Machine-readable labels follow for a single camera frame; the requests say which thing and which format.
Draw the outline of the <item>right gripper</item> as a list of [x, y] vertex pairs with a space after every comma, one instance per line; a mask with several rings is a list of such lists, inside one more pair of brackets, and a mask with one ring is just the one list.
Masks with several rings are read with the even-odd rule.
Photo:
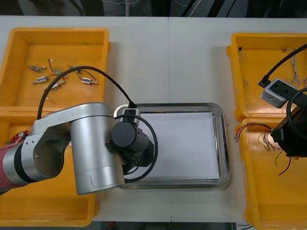
[[[291, 116], [295, 126], [307, 134], [307, 109], [297, 106], [291, 111]], [[286, 117], [273, 129], [271, 136], [287, 157], [307, 156], [307, 140], [292, 130]]]

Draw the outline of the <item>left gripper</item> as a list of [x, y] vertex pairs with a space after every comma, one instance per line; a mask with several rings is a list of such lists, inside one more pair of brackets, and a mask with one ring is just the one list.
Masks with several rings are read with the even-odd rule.
[[148, 147], [141, 152], [124, 151], [122, 153], [124, 160], [124, 174], [132, 174], [139, 167], [148, 167], [154, 159], [154, 145], [149, 143]]

